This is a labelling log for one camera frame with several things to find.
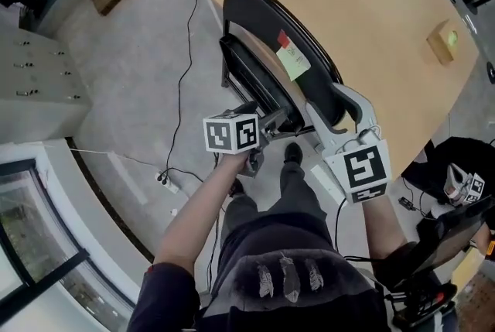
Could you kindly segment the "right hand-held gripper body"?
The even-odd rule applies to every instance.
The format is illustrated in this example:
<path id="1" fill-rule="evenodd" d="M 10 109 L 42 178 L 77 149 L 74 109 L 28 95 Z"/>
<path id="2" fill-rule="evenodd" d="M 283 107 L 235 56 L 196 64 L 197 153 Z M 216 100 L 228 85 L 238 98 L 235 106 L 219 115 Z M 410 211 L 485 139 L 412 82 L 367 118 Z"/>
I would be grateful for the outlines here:
<path id="1" fill-rule="evenodd" d="M 386 194 L 391 162 L 387 141 L 380 138 L 377 126 L 365 128 L 334 149 L 325 149 L 322 158 L 348 203 L 363 203 Z"/>

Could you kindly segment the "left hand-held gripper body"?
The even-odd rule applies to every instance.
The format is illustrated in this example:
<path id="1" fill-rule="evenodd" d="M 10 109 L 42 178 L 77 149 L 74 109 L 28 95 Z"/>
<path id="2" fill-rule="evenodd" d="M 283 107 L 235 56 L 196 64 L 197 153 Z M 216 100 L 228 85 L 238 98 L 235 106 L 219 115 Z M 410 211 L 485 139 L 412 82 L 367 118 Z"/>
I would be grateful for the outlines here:
<path id="1" fill-rule="evenodd" d="M 268 145 L 265 130 L 271 124 L 271 115 L 260 118 L 257 108 L 257 102 L 249 101 L 203 119 L 206 150 L 232 156 L 247 153 L 240 174 L 250 178 L 256 177 L 264 162 L 263 149 Z"/>

